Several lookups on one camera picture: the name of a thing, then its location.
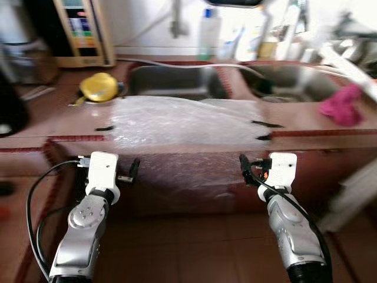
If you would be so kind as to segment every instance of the yellow bowl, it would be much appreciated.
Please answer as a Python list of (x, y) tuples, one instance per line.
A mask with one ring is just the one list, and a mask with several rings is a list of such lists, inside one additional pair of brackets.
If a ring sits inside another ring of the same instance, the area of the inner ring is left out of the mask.
[(107, 73), (97, 73), (83, 80), (80, 90), (87, 99), (104, 102), (118, 94), (118, 81)]

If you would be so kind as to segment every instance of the stainless steel sink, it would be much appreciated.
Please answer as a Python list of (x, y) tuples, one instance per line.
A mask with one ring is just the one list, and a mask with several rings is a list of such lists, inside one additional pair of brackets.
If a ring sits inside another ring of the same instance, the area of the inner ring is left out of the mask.
[(253, 65), (248, 66), (263, 74), (273, 83), (272, 94), (257, 89), (258, 78), (240, 70), (253, 94), (274, 103), (322, 101), (340, 87), (319, 70), (299, 65)]
[(179, 69), (145, 66), (131, 71), (128, 81), (131, 96), (170, 96), (190, 100), (226, 99), (227, 93), (213, 67)]

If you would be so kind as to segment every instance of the plastic bottle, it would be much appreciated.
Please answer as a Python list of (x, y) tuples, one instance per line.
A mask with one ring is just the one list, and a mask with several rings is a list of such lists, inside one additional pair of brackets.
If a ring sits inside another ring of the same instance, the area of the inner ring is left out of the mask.
[(257, 59), (267, 19), (268, 17), (264, 13), (263, 7), (259, 6), (256, 13), (245, 22), (244, 30), (236, 50), (236, 60), (254, 61)]
[(235, 25), (232, 29), (224, 32), (220, 38), (219, 47), (217, 49), (217, 59), (229, 60), (234, 56), (234, 50), (242, 33), (242, 24)]
[(215, 17), (216, 10), (204, 9), (204, 16), (200, 23), (199, 37), (199, 60), (209, 60), (212, 55), (212, 48), (217, 42), (220, 31), (220, 18)]
[(286, 28), (286, 33), (284, 35), (283, 41), (279, 42), (276, 48), (276, 60), (283, 61), (288, 59), (290, 52), (290, 47), (295, 38), (297, 23), (300, 17), (300, 8), (297, 4), (292, 4), (288, 7), (287, 13), (285, 15), (285, 20), (283, 25)]
[(279, 39), (270, 32), (260, 44), (258, 57), (265, 60), (274, 60), (278, 42)]

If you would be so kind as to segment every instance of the pink cloth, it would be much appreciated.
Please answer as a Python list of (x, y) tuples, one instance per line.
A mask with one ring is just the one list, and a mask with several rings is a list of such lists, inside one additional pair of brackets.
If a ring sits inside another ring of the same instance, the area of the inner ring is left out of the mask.
[(357, 125), (363, 119), (353, 102), (360, 99), (361, 95), (361, 88), (357, 84), (350, 84), (323, 101), (319, 106), (319, 111), (341, 126)]

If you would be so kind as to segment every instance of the brown floor tile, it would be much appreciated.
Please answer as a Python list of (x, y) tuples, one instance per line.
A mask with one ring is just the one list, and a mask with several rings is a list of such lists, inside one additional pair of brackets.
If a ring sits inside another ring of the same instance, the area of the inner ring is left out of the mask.
[(326, 243), (329, 246), (331, 261), (332, 261), (332, 274), (334, 283), (353, 283), (350, 273), (347, 271), (345, 262), (336, 249), (330, 237), (326, 237)]
[(223, 216), (177, 219), (176, 228), (179, 243), (227, 239)]
[(228, 236), (232, 240), (273, 236), (267, 213), (229, 215), (226, 217)]
[[(0, 207), (8, 208), (10, 212), (8, 219), (0, 221), (0, 282), (16, 282), (20, 262), (28, 254), (29, 236), (25, 221), (25, 201), (29, 188), (37, 179), (37, 177), (0, 177), (0, 181), (13, 183), (15, 189), (10, 196), (0, 198)], [(48, 176), (35, 190), (31, 203), (32, 223), (34, 225), (41, 217), (43, 208), (48, 202), (48, 195), (51, 193), (56, 179), (57, 177), (55, 176)], [(44, 232), (45, 242), (43, 244), (46, 244), (46, 242), (51, 241), (51, 236), (48, 239), (46, 234), (49, 231)], [(33, 279), (35, 277), (31, 276), (30, 282), (35, 282), (32, 281)]]
[(177, 283), (177, 246), (102, 249), (94, 282)]
[(361, 232), (365, 230), (375, 229), (372, 221), (368, 218), (365, 212), (361, 212), (351, 219), (342, 229), (340, 233)]
[(240, 283), (288, 283), (276, 244), (264, 238), (231, 241)]
[(377, 282), (377, 231), (337, 233), (336, 239), (360, 282)]
[(174, 222), (168, 219), (111, 222), (102, 242), (109, 245), (132, 247), (176, 243)]
[(179, 247), (181, 283), (237, 283), (228, 241), (187, 243)]

